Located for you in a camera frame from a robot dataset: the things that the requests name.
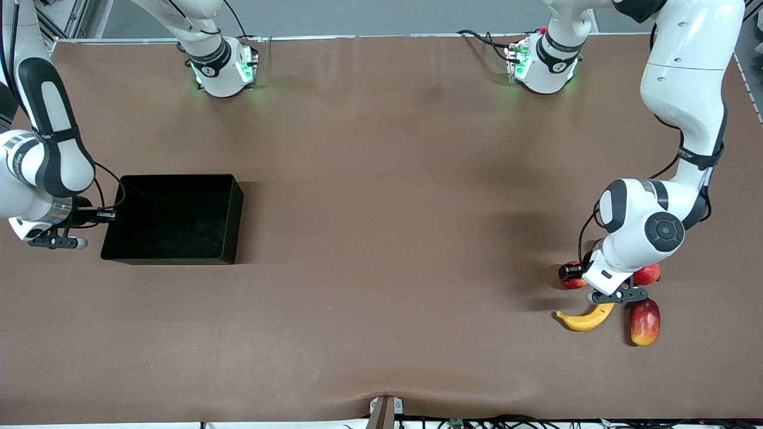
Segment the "wire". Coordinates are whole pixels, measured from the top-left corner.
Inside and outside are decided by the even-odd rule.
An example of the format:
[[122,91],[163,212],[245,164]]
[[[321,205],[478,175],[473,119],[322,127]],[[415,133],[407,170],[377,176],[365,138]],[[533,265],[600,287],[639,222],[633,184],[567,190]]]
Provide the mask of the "wire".
[[98,179],[93,179],[93,182],[95,183],[95,186],[98,188],[98,194],[101,196],[101,207],[81,207],[81,208],[79,208],[79,210],[82,210],[82,211],[110,210],[112,208],[117,207],[119,204],[122,204],[122,202],[124,201],[124,197],[127,195],[126,189],[125,189],[124,184],[122,183],[122,181],[119,180],[117,175],[114,174],[111,170],[109,170],[108,168],[104,167],[103,164],[101,164],[99,162],[96,162],[96,161],[93,161],[93,163],[96,166],[101,167],[105,172],[107,172],[111,177],[113,177],[114,180],[117,181],[117,184],[119,185],[119,189],[121,190],[122,196],[121,196],[121,198],[119,198],[118,202],[116,202],[113,205],[107,206],[106,205],[106,201],[105,201],[104,196],[103,196],[103,188],[101,188],[101,183],[98,181]]
[[233,17],[236,18],[236,22],[238,23],[239,28],[241,29],[241,35],[239,37],[251,37],[250,35],[246,33],[246,30],[243,29],[243,25],[241,25],[241,20],[238,18],[238,14],[230,6],[230,3],[228,3],[228,0],[223,0],[223,2],[225,2],[225,5],[228,7],[228,9],[230,9],[230,13],[233,14]]
[[678,155],[676,155],[673,160],[665,166],[664,169],[661,169],[660,171],[656,172],[655,174],[651,175],[650,179],[657,179],[659,176],[662,176],[666,171],[670,170],[672,166],[674,166],[678,162]]
[[[600,213],[599,202],[596,202],[596,204],[594,204],[594,213],[595,214]],[[594,216],[594,222],[596,222],[596,225],[598,225],[600,228],[606,228],[606,226],[604,226],[604,222],[600,221],[598,216]]]
[[594,220],[596,217],[596,212],[594,211],[591,213],[591,216],[588,216],[588,220],[583,224],[583,227],[580,228],[580,235],[578,235],[578,262],[583,263],[583,234],[585,234],[585,228],[588,227],[588,225],[591,223],[591,221]]
[[710,192],[707,190],[706,186],[703,188],[703,191],[700,193],[700,195],[702,195],[702,198],[705,198],[705,203],[707,203],[707,213],[703,218],[700,219],[700,222],[705,222],[707,219],[710,219],[710,216],[713,215],[713,203],[710,202]]
[[93,224],[90,224],[90,225],[86,225],[86,226],[83,226],[83,227],[72,227],[71,229],[73,229],[73,230],[86,230],[86,229],[97,227],[99,225],[100,224],[97,224],[97,223],[94,222]]
[[15,5],[13,6],[13,27],[11,28],[11,61],[10,61],[10,78],[11,81],[9,82],[11,85],[11,92],[13,93],[14,97],[18,97],[18,87],[16,86],[16,36],[18,34],[18,9],[19,4],[18,0],[16,1]]
[[[397,419],[400,419],[400,421],[416,421],[421,420],[422,429],[426,427],[426,424],[428,421],[438,421],[439,425],[438,428],[442,429],[443,425],[449,423],[451,420],[456,419],[450,419],[450,418],[431,418],[431,417],[424,417],[424,416],[408,416],[408,415],[402,415],[398,416]],[[533,418],[530,416],[522,415],[522,414],[505,414],[500,415],[493,418],[469,418],[467,419],[460,419],[464,423],[464,428],[469,427],[475,427],[473,423],[478,424],[482,429],[511,429],[511,428],[518,428],[522,425],[525,425],[527,427],[533,427],[535,429],[538,429],[537,425],[540,425],[543,429],[561,429],[557,424],[552,423],[551,421],[547,420],[539,420],[537,418]],[[744,429],[745,426],[743,424],[747,424],[745,421],[737,421],[736,423],[732,423],[731,421],[725,421],[725,420],[713,420],[713,419],[683,419],[683,420],[625,420],[625,419],[610,419],[610,423],[612,424],[610,426],[611,429],[675,429],[676,426],[680,424],[703,424],[703,425],[718,425],[723,426],[725,429]],[[581,429],[581,423],[580,421],[573,421],[568,429]]]
[[115,203],[115,204],[113,204],[113,205],[109,205],[108,207],[101,207],[101,210],[108,210],[108,209],[110,209],[110,208],[114,208],[114,207],[117,207],[119,204],[122,204],[122,202],[124,201],[124,197],[127,195],[126,189],[124,188],[124,184],[122,183],[122,181],[121,181],[121,180],[119,180],[119,178],[117,177],[117,175],[116,175],[116,174],[114,174],[114,173],[113,173],[111,170],[109,170],[108,168],[104,167],[104,166],[103,166],[103,164],[100,164],[100,163],[98,163],[98,162],[95,162],[95,161],[93,161],[93,163],[94,163],[96,166],[99,166],[99,167],[101,167],[101,169],[103,169],[103,170],[104,170],[105,172],[107,172],[107,173],[108,173],[108,174],[109,174],[111,177],[113,177],[113,178],[114,178],[114,180],[116,180],[116,181],[117,181],[117,184],[119,184],[119,189],[122,191],[122,198],[119,198],[119,201],[118,201],[118,202],[116,202],[116,203]]
[[488,44],[488,45],[492,44],[492,45],[495,45],[497,47],[502,47],[502,48],[509,47],[509,45],[507,45],[507,44],[497,44],[495,42],[491,43],[488,39],[482,37],[481,35],[475,33],[474,31],[471,31],[471,30],[461,30],[461,31],[458,32],[458,34],[461,34],[461,35],[464,35],[464,34],[472,35],[474,37],[477,37],[477,39],[479,39],[484,44]]
[[490,34],[490,31],[485,33],[485,37],[486,38],[480,36],[479,34],[475,33],[474,31],[471,31],[471,30],[461,30],[461,31],[458,32],[458,34],[461,34],[461,35],[471,34],[472,36],[477,37],[477,39],[479,39],[482,43],[488,44],[488,45],[492,46],[493,50],[495,51],[495,54],[498,55],[503,61],[506,61],[508,63],[513,63],[513,64],[519,64],[520,63],[519,60],[515,60],[514,58],[508,58],[508,57],[503,55],[498,50],[499,47],[502,48],[502,49],[507,49],[509,47],[509,45],[496,43],[495,40],[493,40],[493,35]]
[[490,31],[485,33],[485,36],[487,36],[488,39],[490,40],[490,45],[493,47],[493,50],[495,51],[495,54],[498,55],[503,61],[506,61],[507,63],[514,63],[514,64],[519,64],[520,63],[519,60],[514,60],[514,59],[510,60],[509,58],[507,58],[505,55],[503,55],[498,50],[498,46],[495,44],[495,40],[493,40],[493,36],[490,34]]
[[106,200],[103,198],[103,188],[101,187],[101,183],[98,182],[98,179],[93,179],[93,182],[95,182],[95,186],[98,188],[98,194],[101,196],[101,207],[106,205]]
[[673,128],[674,130],[680,130],[679,127],[676,127],[675,125],[670,125],[669,123],[665,122],[660,118],[659,116],[655,115],[655,118],[657,118],[658,121],[660,121],[660,124],[663,124],[664,126],[668,128]]
[[182,10],[181,10],[181,9],[178,7],[178,5],[176,5],[176,4],[175,4],[175,2],[173,2],[172,0],[167,0],[167,1],[168,1],[168,2],[169,2],[169,4],[171,4],[171,5],[173,6],[173,8],[175,8],[175,10],[176,10],[176,11],[178,11],[178,13],[179,13],[179,14],[180,14],[180,15],[181,15],[181,16],[182,16],[182,17],[183,17],[183,18],[184,18],[184,19],[185,19],[185,20],[186,20],[186,21],[187,21],[187,22],[188,22],[188,23],[189,23],[189,24],[190,24],[190,25],[191,25],[193,28],[195,28],[196,30],[199,30],[200,32],[202,32],[202,33],[204,33],[204,34],[210,34],[210,35],[213,35],[213,36],[214,36],[215,34],[220,34],[220,33],[222,33],[222,30],[221,30],[220,28],[218,28],[216,32],[214,32],[214,33],[211,33],[211,32],[209,32],[209,31],[204,31],[204,30],[202,30],[201,28],[199,28],[199,27],[196,27],[196,24],[194,24],[194,23],[193,23],[193,21],[191,21],[190,19],[188,19],[188,16],[185,14],[185,12],[183,12],[183,11],[182,11]]
[[655,25],[652,26],[652,34],[649,35],[649,52],[652,52],[652,49],[655,47],[655,34],[657,34],[657,23],[655,22]]

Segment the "black cable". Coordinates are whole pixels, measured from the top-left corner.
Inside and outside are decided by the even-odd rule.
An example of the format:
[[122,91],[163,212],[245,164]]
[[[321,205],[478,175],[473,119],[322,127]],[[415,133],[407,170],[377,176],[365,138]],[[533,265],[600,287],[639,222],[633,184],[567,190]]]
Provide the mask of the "black cable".
[[657,23],[652,26],[652,34],[649,35],[649,52],[655,47],[655,34],[657,34]]
[[188,19],[188,16],[185,14],[185,12],[183,12],[183,11],[182,11],[182,10],[181,10],[181,9],[178,7],[178,5],[176,5],[176,4],[175,4],[175,2],[173,2],[172,0],[167,0],[167,1],[168,1],[168,2],[169,2],[169,4],[171,4],[171,5],[173,6],[173,8],[175,8],[175,10],[176,10],[176,11],[178,11],[178,13],[179,13],[179,14],[180,14],[180,15],[181,15],[181,16],[182,16],[182,17],[183,17],[183,18],[184,18],[186,21],[188,21],[188,23],[189,23],[190,25],[192,25],[192,26],[193,26],[193,28],[195,28],[196,30],[199,30],[200,32],[202,32],[202,33],[204,33],[204,34],[210,34],[210,35],[213,35],[213,36],[214,36],[215,34],[220,34],[220,33],[222,33],[222,30],[221,30],[220,28],[218,28],[216,32],[214,32],[214,33],[211,33],[211,32],[209,32],[209,31],[204,31],[204,30],[202,30],[201,28],[199,28],[199,27],[196,27],[195,25],[193,25],[193,23],[191,22],[191,20],[190,20],[190,19]]
[[16,36],[18,33],[18,3],[16,3],[13,7],[13,27],[11,28],[11,61],[10,61],[10,84],[11,84],[11,92],[13,93],[14,97],[18,98],[18,87],[16,86],[16,72],[15,72],[15,64],[16,64]]
[[703,218],[700,219],[700,222],[705,222],[707,219],[710,219],[710,216],[713,215],[713,203],[710,202],[710,192],[707,190],[707,187],[705,186],[702,188],[702,192],[700,195],[702,195],[702,198],[705,198],[705,202],[707,203],[707,213],[704,215]]
[[534,423],[534,422],[529,422],[529,421],[520,421],[519,423],[515,424],[514,426],[510,426],[510,429],[517,429],[517,427],[519,427],[519,426],[522,426],[523,424],[524,424],[525,426],[530,426],[532,429],[539,429],[539,428],[538,428],[538,427],[537,427],[535,424],[533,424],[533,423]]
[[760,2],[760,4],[755,6],[755,8],[752,9],[752,11],[747,16],[745,16],[745,19],[743,19],[742,22],[747,21],[748,19],[750,19],[751,16],[755,15],[755,13],[757,13],[760,10],[761,6],[763,6],[763,2]]
[[585,228],[588,227],[588,224],[590,224],[595,217],[596,217],[596,212],[591,213],[591,216],[588,216],[588,220],[583,224],[583,227],[580,229],[580,235],[578,235],[578,262],[579,263],[583,263],[583,234],[585,234]]
[[657,179],[659,176],[662,176],[666,171],[670,170],[672,166],[674,166],[678,162],[678,155],[676,155],[673,160],[665,166],[664,169],[661,169],[660,171],[656,172],[655,174],[651,175],[650,179]]
[[68,237],[69,230],[71,229],[72,229],[72,216],[69,216],[66,218],[66,225],[64,225],[64,228],[63,228],[63,236]]
[[[599,213],[599,202],[596,202],[596,205],[594,205],[594,214],[596,215],[598,213]],[[598,225],[599,228],[606,228],[606,226],[604,226],[604,222],[600,221],[598,216],[594,216],[594,222],[596,222],[596,225]]]
[[514,64],[520,63],[519,60],[510,60],[498,50],[498,46],[495,44],[495,40],[493,40],[493,36],[490,34],[490,31],[485,33],[485,36],[487,36],[488,39],[490,40],[490,45],[493,47],[495,54],[498,55],[503,61],[506,61],[507,63],[514,63]]
[[103,198],[103,188],[101,187],[101,183],[98,182],[98,179],[93,179],[93,182],[95,182],[95,187],[98,188],[98,194],[101,196],[101,207],[106,205],[106,200]]
[[461,35],[464,35],[464,34],[470,34],[470,35],[472,35],[472,36],[474,36],[474,37],[477,37],[477,39],[479,39],[479,40],[480,40],[482,43],[484,43],[484,44],[488,44],[488,45],[490,45],[490,44],[494,44],[495,46],[497,46],[497,47],[502,47],[502,48],[507,48],[507,47],[509,47],[509,45],[507,45],[507,44],[496,44],[496,43],[490,43],[490,41],[489,41],[488,39],[486,39],[486,38],[482,37],[481,35],[477,34],[477,33],[476,33],[476,32],[474,32],[474,31],[471,31],[471,30],[461,30],[461,31],[459,31],[459,32],[458,32],[458,34],[461,34]]
[[[674,429],[675,426],[678,426],[679,424],[688,424],[688,423],[698,423],[696,420],[692,419],[684,419],[675,421],[673,423],[665,423],[662,424],[658,421],[650,421],[647,420],[646,422],[638,422],[638,421],[631,421],[631,420],[620,420],[620,419],[613,419],[610,420],[610,423],[620,423],[617,426],[612,426],[612,429]],[[729,426],[727,426],[727,422],[720,422],[720,424],[727,429]]]
[[97,227],[97,226],[99,226],[99,225],[100,225],[100,224],[97,224],[97,223],[93,223],[93,224],[90,224],[90,225],[86,225],[86,226],[84,226],[84,227],[72,227],[72,229],[73,229],[73,230],[86,230],[86,229],[90,229],[90,228],[94,228],[94,227]]
[[679,127],[676,127],[675,125],[670,125],[669,123],[665,122],[660,118],[659,116],[655,115],[655,118],[657,118],[658,121],[660,121],[660,124],[663,124],[664,126],[668,128],[673,128],[674,130],[680,130]]
[[246,30],[243,29],[243,25],[241,25],[241,20],[238,18],[238,14],[236,13],[236,11],[234,11],[233,8],[231,8],[230,3],[228,3],[228,0],[223,0],[223,2],[225,2],[225,5],[228,7],[228,9],[230,9],[230,13],[233,14],[233,17],[236,18],[236,22],[238,23],[239,28],[241,29],[241,35],[239,37],[250,37],[246,33]]
[[121,180],[119,180],[119,178],[117,177],[117,175],[116,175],[116,174],[114,174],[114,173],[113,173],[111,170],[109,170],[108,168],[104,167],[102,164],[100,164],[100,163],[98,163],[98,162],[95,162],[95,161],[93,161],[93,163],[94,163],[96,166],[99,166],[99,167],[101,167],[101,168],[102,168],[102,169],[103,169],[105,172],[107,172],[109,175],[111,175],[111,177],[113,177],[113,178],[114,178],[114,180],[116,180],[116,181],[117,181],[117,183],[119,184],[119,189],[121,189],[121,191],[122,191],[122,197],[121,197],[121,198],[119,198],[119,201],[118,201],[118,202],[116,202],[116,203],[115,203],[115,204],[113,204],[113,205],[109,205],[108,207],[101,207],[101,210],[108,210],[108,209],[111,209],[111,208],[117,207],[119,204],[122,204],[122,202],[124,201],[124,197],[127,195],[127,193],[126,193],[126,189],[124,188],[124,184],[122,183],[122,181],[121,181]]

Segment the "circular joint cap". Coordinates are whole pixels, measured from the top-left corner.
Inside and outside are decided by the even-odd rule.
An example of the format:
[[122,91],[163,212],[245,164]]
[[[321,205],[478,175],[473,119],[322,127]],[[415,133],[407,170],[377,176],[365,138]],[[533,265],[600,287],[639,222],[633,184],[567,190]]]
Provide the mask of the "circular joint cap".
[[684,241],[686,230],[674,215],[662,211],[646,219],[644,225],[646,238],[660,252],[672,252]]

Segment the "black joint band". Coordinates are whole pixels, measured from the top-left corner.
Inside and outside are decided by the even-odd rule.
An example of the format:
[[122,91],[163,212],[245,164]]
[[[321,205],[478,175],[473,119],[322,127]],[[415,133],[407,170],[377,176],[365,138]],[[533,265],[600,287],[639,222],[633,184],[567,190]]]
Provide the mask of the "black joint band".
[[546,32],[546,34],[544,35],[544,37],[546,38],[546,41],[547,41],[547,42],[549,42],[549,45],[550,45],[552,48],[554,48],[554,49],[556,49],[557,51],[559,51],[559,52],[566,52],[566,53],[577,53],[577,52],[580,52],[580,49],[581,49],[581,48],[583,47],[583,45],[585,44],[585,42],[583,42],[582,44],[579,44],[579,45],[577,45],[577,46],[573,46],[573,47],[565,46],[565,45],[563,45],[563,44],[561,44],[561,43],[557,42],[556,40],[554,40],[554,39],[551,37],[551,34],[550,34],[548,31]]
[[191,59],[194,68],[196,68],[196,70],[204,76],[219,76],[220,70],[222,70],[223,67],[228,64],[230,57],[233,55],[232,49],[230,48],[228,42],[225,41],[225,39],[222,37],[220,39],[220,46],[218,46],[217,49],[209,55],[194,56],[189,53],[186,54],[188,55],[188,58]]
[[54,131],[53,133],[37,133],[45,144],[59,144],[62,141],[79,138],[79,127],[74,126],[68,130]]
[[563,73],[565,70],[567,70],[578,58],[577,56],[573,55],[569,57],[566,60],[563,60],[561,58],[557,58],[549,53],[544,47],[542,43],[543,39],[538,39],[538,44],[536,45],[536,50],[538,52],[538,59],[541,61],[541,63],[546,64],[546,66],[549,68],[549,72],[554,74]]
[[678,148],[678,157],[700,167],[700,170],[715,167],[718,164],[721,155],[723,155],[723,142],[721,142],[720,149],[715,155],[699,155],[683,146]]

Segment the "green led light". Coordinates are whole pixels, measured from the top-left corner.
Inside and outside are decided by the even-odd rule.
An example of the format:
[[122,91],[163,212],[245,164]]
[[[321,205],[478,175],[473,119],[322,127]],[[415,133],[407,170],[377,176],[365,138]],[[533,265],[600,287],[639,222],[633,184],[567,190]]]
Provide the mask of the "green led light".
[[246,63],[238,63],[239,65],[239,74],[241,75],[241,79],[244,82],[249,82],[252,80],[252,67],[247,65]]
[[201,77],[199,77],[198,72],[196,71],[196,67],[193,64],[191,65],[191,70],[193,70],[193,74],[196,76],[196,82],[201,85]]

